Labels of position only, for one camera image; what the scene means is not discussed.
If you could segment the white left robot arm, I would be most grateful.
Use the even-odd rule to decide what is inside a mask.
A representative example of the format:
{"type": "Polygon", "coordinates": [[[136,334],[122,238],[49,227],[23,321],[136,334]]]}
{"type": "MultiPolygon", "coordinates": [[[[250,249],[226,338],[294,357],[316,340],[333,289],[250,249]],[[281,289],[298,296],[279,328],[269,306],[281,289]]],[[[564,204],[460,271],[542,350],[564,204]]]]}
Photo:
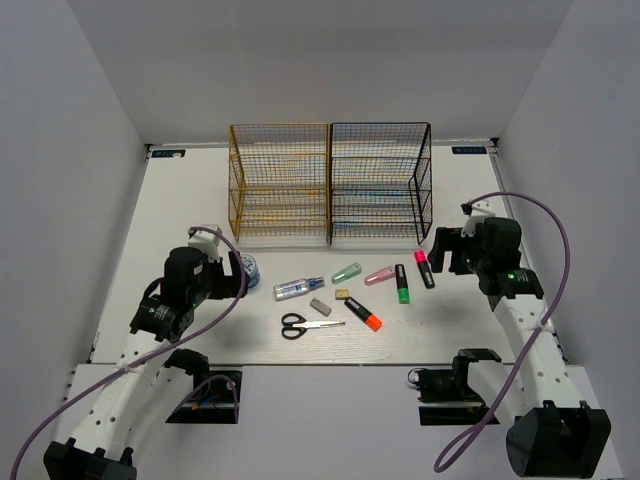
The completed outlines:
{"type": "Polygon", "coordinates": [[[51,479],[134,479],[135,462],[157,428],[189,398],[205,396],[211,374],[203,355],[184,348],[194,338],[196,309],[207,300],[237,304],[247,274],[236,249],[225,274],[211,248],[171,250],[161,277],[145,290],[116,371],[94,386],[98,397],[64,442],[44,454],[51,479]]]}

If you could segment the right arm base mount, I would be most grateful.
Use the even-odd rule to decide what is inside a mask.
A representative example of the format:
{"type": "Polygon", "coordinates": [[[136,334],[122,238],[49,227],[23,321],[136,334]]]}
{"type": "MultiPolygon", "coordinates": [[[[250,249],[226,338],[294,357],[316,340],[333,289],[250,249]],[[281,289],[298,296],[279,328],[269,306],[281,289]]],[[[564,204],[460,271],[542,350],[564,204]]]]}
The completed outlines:
{"type": "Polygon", "coordinates": [[[418,392],[421,426],[473,426],[488,411],[477,393],[456,383],[452,369],[415,368],[407,382],[418,392]]]}

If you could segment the round blue white tape tin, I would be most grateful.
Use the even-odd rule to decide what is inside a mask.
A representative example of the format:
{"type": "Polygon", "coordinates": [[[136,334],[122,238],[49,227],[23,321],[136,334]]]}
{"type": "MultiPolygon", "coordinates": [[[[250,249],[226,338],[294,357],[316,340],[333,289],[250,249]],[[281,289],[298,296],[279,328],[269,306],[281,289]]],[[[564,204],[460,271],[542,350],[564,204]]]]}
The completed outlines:
{"type": "Polygon", "coordinates": [[[242,254],[241,261],[248,276],[248,288],[252,289],[258,285],[261,279],[258,263],[255,258],[249,254],[242,254]]]}

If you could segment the black handled scissors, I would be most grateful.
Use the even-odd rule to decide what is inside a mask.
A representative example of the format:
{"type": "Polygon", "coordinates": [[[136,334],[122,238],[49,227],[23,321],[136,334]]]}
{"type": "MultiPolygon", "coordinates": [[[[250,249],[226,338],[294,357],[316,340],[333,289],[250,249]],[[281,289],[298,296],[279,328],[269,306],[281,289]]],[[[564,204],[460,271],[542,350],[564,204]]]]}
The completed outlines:
{"type": "Polygon", "coordinates": [[[287,313],[281,317],[281,336],[286,340],[297,340],[308,330],[345,326],[344,321],[309,321],[297,313],[287,313]]]}

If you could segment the pink correction tape dispenser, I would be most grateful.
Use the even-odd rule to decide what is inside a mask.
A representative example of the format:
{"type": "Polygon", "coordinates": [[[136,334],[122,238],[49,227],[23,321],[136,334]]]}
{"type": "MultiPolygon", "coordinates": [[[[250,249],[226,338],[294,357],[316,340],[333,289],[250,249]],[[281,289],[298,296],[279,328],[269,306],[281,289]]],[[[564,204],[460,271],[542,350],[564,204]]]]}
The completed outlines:
{"type": "Polygon", "coordinates": [[[396,275],[394,266],[384,267],[364,278],[366,286],[372,286],[394,278],[396,275]]]}

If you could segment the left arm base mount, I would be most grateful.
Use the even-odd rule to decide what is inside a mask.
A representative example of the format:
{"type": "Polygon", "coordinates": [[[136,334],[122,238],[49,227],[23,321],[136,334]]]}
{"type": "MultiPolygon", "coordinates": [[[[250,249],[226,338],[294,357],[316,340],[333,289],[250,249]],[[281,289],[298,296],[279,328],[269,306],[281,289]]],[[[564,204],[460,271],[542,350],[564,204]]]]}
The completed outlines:
{"type": "Polygon", "coordinates": [[[168,424],[234,425],[240,415],[242,370],[210,369],[198,374],[193,386],[206,381],[166,420],[168,424]]]}

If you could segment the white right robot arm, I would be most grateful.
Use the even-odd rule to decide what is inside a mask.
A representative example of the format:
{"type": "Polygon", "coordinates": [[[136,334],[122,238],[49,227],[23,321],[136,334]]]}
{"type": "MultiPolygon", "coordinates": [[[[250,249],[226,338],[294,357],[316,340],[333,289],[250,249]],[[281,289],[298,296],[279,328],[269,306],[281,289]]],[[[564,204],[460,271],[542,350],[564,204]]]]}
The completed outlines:
{"type": "Polygon", "coordinates": [[[506,452],[520,477],[587,479],[594,475],[611,432],[607,413],[592,408],[574,386],[543,317],[549,309],[534,271],[521,266],[522,231],[511,219],[470,220],[439,227],[428,255],[433,272],[451,258],[450,272],[474,274],[516,359],[506,368],[494,355],[474,354],[453,371],[461,397],[478,395],[506,426],[506,452]]]}

